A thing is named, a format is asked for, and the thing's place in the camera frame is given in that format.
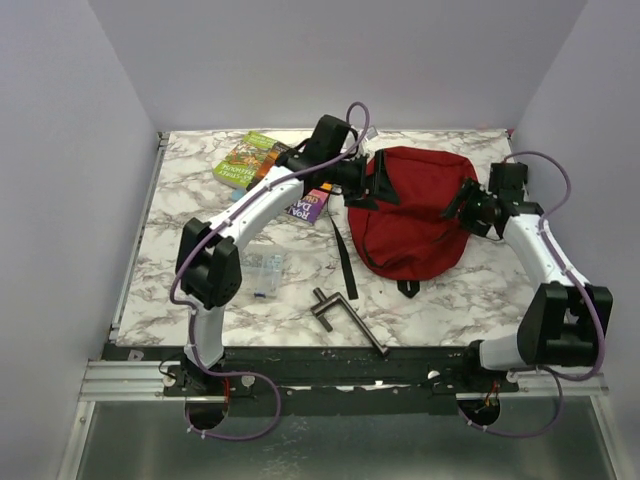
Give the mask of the red backpack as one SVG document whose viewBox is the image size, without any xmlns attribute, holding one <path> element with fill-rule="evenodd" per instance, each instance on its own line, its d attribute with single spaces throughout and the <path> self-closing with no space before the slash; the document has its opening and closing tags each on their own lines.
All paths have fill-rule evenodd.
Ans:
<svg viewBox="0 0 640 480">
<path fill-rule="evenodd" d="M 376 201 L 379 210 L 347 208 L 347 222 L 355 250 L 373 273 L 394 280 L 407 298 L 420 283 L 456 266 L 469 233 L 456 219 L 443 219 L 466 178 L 477 178 L 471 161 L 446 151 L 396 146 L 383 149 L 386 169 L 400 204 Z M 366 192 L 373 159 L 366 160 Z"/>
</svg>

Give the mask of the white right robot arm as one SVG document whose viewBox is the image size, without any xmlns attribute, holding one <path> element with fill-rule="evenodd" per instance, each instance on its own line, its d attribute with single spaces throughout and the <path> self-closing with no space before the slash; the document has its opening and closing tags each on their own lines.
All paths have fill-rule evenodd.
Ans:
<svg viewBox="0 0 640 480">
<path fill-rule="evenodd" d="M 534 289 L 514 333 L 466 348 L 462 384 L 480 392 L 496 371 L 540 366 L 586 368 L 574 381 L 593 376 L 604 360 L 613 296 L 575 269 L 550 231 L 548 212 L 527 199 L 527 166 L 494 163 L 482 186 L 462 157 L 405 158 L 387 169 L 387 156 L 360 161 L 343 188 L 353 244 L 371 271 L 412 298 L 422 282 L 458 263 L 470 236 L 495 231 Z"/>
</svg>

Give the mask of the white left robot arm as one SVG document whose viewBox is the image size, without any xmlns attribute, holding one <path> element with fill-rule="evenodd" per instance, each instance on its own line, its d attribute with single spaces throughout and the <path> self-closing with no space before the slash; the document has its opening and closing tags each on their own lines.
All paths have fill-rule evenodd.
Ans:
<svg viewBox="0 0 640 480">
<path fill-rule="evenodd" d="M 243 250 L 270 221 L 325 183 L 339 187 L 348 207 L 375 210 L 382 202 L 398 203 L 384 152 L 367 156 L 363 136 L 346 147 L 352 130 L 347 121 L 323 116 L 311 136 L 279 153 L 240 200 L 207 222 L 193 218 L 183 227 L 169 298 L 189 309 L 184 352 L 193 363 L 187 382 L 197 393 L 209 395 L 221 385 L 216 364 L 224 353 L 225 306 L 241 286 Z"/>
</svg>

